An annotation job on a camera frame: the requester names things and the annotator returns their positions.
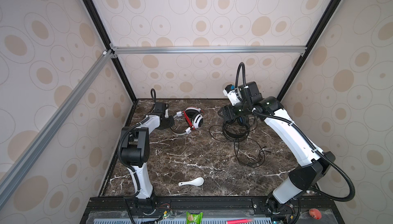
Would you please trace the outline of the black headphones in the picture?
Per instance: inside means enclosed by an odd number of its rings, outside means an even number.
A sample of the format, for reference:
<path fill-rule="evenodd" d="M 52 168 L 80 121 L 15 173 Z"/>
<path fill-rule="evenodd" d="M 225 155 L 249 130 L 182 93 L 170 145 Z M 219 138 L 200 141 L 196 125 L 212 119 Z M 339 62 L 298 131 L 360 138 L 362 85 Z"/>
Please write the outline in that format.
<path fill-rule="evenodd" d="M 241 116 L 223 124 L 223 135 L 233 142 L 245 140 L 258 126 L 256 117 Z"/>

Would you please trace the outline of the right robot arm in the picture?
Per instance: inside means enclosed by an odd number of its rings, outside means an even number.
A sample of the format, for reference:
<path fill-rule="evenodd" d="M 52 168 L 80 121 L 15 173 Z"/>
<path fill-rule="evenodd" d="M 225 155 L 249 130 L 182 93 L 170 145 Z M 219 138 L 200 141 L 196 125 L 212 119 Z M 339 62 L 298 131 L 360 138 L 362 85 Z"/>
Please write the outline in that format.
<path fill-rule="evenodd" d="M 334 201 L 348 202 L 355 197 L 355 186 L 349 176 L 337 166 L 332 152 L 323 151 L 314 144 L 291 119 L 283 105 L 274 97 L 263 98 L 255 82 L 246 81 L 245 64 L 238 65 L 236 78 L 243 83 L 235 83 L 224 88 L 223 93 L 230 104 L 222 107 L 218 114 L 223 118 L 223 135 L 235 143 L 248 137 L 251 131 L 249 117 L 260 119 L 271 127 L 295 156 L 298 167 L 269 195 L 268 209 L 272 213 L 281 211 L 291 199 L 296 199 L 308 190 Z M 329 195 L 314 188 L 330 168 L 335 169 L 347 182 L 349 193 L 344 197 Z"/>

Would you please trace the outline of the white headphones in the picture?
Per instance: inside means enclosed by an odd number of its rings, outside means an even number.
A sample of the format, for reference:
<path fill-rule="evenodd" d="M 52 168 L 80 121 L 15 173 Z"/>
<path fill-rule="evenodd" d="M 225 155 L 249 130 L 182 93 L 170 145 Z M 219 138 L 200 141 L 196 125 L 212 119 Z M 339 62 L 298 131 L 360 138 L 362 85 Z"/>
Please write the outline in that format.
<path fill-rule="evenodd" d="M 184 117 L 188 128 L 184 131 L 176 131 L 171 127 L 171 131 L 177 136 L 184 136 L 190 134 L 192 131 L 199 129 L 203 125 L 203 110 L 196 107 L 188 107 L 184 111 L 178 111 L 173 116 L 174 119 L 177 117 Z"/>

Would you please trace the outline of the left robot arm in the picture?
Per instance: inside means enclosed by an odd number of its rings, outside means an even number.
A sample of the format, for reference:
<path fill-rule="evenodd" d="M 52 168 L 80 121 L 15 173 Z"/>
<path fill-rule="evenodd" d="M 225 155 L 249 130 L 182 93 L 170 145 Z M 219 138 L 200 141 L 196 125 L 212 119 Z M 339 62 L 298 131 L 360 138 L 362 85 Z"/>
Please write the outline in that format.
<path fill-rule="evenodd" d="M 132 198 L 138 199 L 151 198 L 153 193 L 147 170 L 149 135 L 156 129 L 169 129 L 175 123 L 174 118 L 169 116 L 168 104 L 156 100 L 155 89 L 150 90 L 150 95 L 154 104 L 149 113 L 142 121 L 122 129 L 117 147 L 117 157 L 128 169 L 134 182 L 135 193 Z"/>

